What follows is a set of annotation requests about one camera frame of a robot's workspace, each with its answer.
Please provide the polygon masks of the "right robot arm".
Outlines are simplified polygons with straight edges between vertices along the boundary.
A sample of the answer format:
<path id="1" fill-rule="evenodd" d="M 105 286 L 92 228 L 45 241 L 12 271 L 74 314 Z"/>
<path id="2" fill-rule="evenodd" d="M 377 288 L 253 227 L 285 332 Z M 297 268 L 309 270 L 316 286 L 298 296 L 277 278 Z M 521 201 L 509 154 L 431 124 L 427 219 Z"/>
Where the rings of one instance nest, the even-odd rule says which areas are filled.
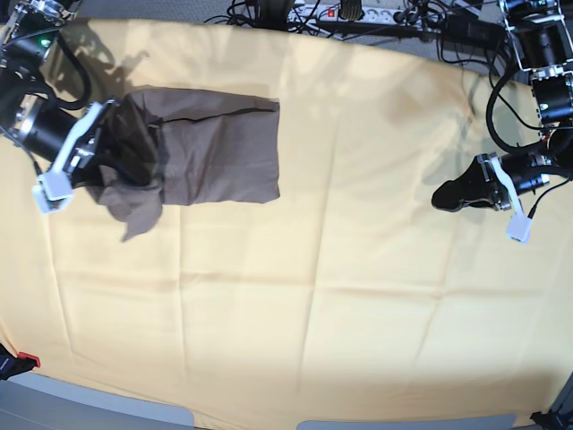
<path id="1" fill-rule="evenodd" d="M 62 34 L 77 16 L 79 1 L 19 1 L 1 8 L 1 133 L 36 163 L 63 161 L 64 180 L 74 188 L 102 185 L 102 169 L 117 169 L 119 146 L 107 130 L 115 98 L 90 101 L 91 79 Z M 83 92 L 61 99 L 41 71 L 59 49 L 80 77 Z"/>

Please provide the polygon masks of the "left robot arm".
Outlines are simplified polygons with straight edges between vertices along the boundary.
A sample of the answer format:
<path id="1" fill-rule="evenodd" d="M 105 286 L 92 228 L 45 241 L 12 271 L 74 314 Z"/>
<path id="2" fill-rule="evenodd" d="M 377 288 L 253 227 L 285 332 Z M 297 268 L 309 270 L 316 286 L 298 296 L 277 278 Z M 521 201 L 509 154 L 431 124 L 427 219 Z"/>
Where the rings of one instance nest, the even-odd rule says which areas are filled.
<path id="1" fill-rule="evenodd" d="M 458 178 L 441 185 L 432 206 L 457 212 L 466 207 L 507 211 L 518 208 L 513 196 L 533 193 L 551 176 L 572 180 L 572 38 L 559 1 L 501 1 L 502 23 L 473 21 L 460 26 L 454 40 L 471 41 L 485 50 L 489 70 L 505 53 L 504 74 L 493 83 L 485 123 L 503 156 L 479 154 Z M 501 91 L 518 72 L 528 75 L 539 124 L 537 142 L 505 142 L 496 130 L 493 110 Z"/>

